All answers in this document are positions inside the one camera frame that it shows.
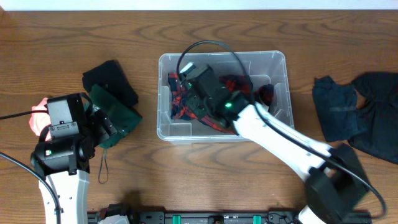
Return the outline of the red navy plaid shirt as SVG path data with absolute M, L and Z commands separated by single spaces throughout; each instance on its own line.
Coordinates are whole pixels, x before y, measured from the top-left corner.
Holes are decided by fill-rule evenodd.
M 245 95 L 248 95 L 249 88 L 252 88 L 252 84 L 247 84 L 245 78 L 239 75 L 224 75 L 219 77 L 219 81 L 224 84 L 230 92 L 242 91 Z M 180 86 L 176 73 L 168 73 L 168 83 L 172 93 L 172 108 L 170 115 L 172 119 L 182 119 L 185 121 L 191 121 L 195 119 L 201 122 L 201 124 L 209 126 L 222 133 L 234 134 L 232 129 L 222 128 L 220 124 L 216 124 L 216 122 L 213 121 L 208 115 L 199 119 L 192 112 L 192 110 L 186 105 L 188 91 L 184 86 Z M 254 96 L 256 101 L 264 105 L 268 110 L 274 99 L 274 86 L 271 84 L 263 85 L 254 92 Z

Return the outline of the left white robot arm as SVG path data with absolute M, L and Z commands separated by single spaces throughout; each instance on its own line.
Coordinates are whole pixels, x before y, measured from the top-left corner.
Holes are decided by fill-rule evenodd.
M 88 223 L 90 159 L 116 130 L 98 107 L 43 101 L 29 120 L 39 142 L 31 164 L 41 178 L 46 223 Z

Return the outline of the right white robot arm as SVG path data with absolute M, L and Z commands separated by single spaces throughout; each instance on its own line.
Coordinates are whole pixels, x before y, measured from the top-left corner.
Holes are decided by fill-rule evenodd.
M 189 63 L 178 77 L 194 115 L 257 143 L 303 180 L 307 206 L 298 214 L 300 223 L 348 223 L 362 218 L 353 209 L 371 186 L 352 148 L 346 144 L 333 148 L 304 136 L 265 110 L 251 91 L 229 90 L 208 65 Z

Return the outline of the dark navy garment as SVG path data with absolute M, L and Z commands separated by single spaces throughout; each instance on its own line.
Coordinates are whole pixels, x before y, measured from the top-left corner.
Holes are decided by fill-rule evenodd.
M 348 140 L 361 132 L 353 85 L 339 85 L 329 76 L 316 78 L 312 96 L 326 141 Z

